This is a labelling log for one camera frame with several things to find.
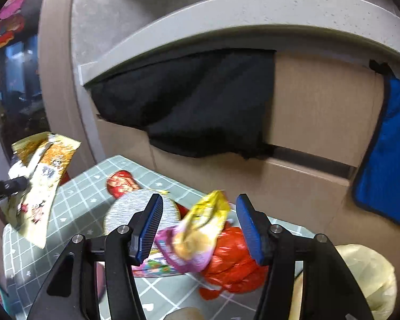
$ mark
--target black cloth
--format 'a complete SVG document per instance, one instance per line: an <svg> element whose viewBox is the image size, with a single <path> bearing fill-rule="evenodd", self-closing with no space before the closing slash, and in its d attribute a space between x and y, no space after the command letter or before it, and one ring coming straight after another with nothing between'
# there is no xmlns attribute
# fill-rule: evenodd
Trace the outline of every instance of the black cloth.
<svg viewBox="0 0 400 320"><path fill-rule="evenodd" d="M115 74L90 86L101 117L145 130L150 144L186 157L265 147L274 51L221 49Z"/></svg>

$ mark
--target metal screw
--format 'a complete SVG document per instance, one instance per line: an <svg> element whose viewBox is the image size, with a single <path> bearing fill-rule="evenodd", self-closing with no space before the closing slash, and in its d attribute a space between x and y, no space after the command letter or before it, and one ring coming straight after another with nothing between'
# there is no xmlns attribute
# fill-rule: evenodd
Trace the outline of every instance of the metal screw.
<svg viewBox="0 0 400 320"><path fill-rule="evenodd" d="M129 226L128 225L121 225L118 229L117 232L120 234L124 234L127 231L129 231Z"/></svg>
<svg viewBox="0 0 400 320"><path fill-rule="evenodd" d="M357 320L355 317L353 317L350 313L348 313L346 316L345 316L345 319L346 320Z"/></svg>
<svg viewBox="0 0 400 320"><path fill-rule="evenodd" d="M274 225L271 225L270 230L271 230L271 232L274 232L274 233L281 233L283 231L283 228L278 224L274 224Z"/></svg>
<svg viewBox="0 0 400 320"><path fill-rule="evenodd" d="M73 238L71 239L73 243L80 243L83 240L83 236L80 234L74 235Z"/></svg>
<svg viewBox="0 0 400 320"><path fill-rule="evenodd" d="M327 237L323 235L322 233L319 233L316 236L316 240L318 240L320 243L326 243L327 242Z"/></svg>

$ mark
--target red snack package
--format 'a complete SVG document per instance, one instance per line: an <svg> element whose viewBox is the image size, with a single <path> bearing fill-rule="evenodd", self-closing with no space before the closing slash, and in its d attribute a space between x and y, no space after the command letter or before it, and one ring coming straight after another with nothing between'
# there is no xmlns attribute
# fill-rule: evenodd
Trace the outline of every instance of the red snack package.
<svg viewBox="0 0 400 320"><path fill-rule="evenodd" d="M184 206L181 206L179 203L176 203L176 207L178 207L179 214L181 215L181 220L184 219L184 217L188 213L188 209L186 209Z"/></svg>
<svg viewBox="0 0 400 320"><path fill-rule="evenodd" d="M227 290L232 293L251 292L265 281L268 267L261 267L251 258L239 227L225 228L218 236L216 248L208 266L202 271L207 282L220 285L220 290L201 287L206 300L217 298Z"/></svg>
<svg viewBox="0 0 400 320"><path fill-rule="evenodd" d="M107 179L107 190L115 198L119 198L127 192L139 190L140 188L128 171L117 171Z"/></svg>
<svg viewBox="0 0 400 320"><path fill-rule="evenodd" d="M59 182L59 185L64 185L66 182L70 181L71 178L68 175L68 172L65 172L61 178L61 181Z"/></svg>

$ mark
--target white shelf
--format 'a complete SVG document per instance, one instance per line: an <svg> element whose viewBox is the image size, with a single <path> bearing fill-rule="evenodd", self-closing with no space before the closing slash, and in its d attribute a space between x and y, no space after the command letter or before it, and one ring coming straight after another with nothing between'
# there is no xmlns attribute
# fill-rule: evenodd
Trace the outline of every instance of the white shelf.
<svg viewBox="0 0 400 320"><path fill-rule="evenodd" d="M204 0L130 35L97 61L80 67L82 84L145 52L238 27L301 26L359 36L400 55L400 18L364 0Z"/></svg>

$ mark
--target window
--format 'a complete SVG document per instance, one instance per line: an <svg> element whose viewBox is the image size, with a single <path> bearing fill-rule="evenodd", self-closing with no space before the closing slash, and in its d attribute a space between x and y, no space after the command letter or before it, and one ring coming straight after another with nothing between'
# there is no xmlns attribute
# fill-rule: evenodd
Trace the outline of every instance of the window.
<svg viewBox="0 0 400 320"><path fill-rule="evenodd" d="M38 72L38 22L42 0L8 0L0 10L0 142L48 131Z"/></svg>

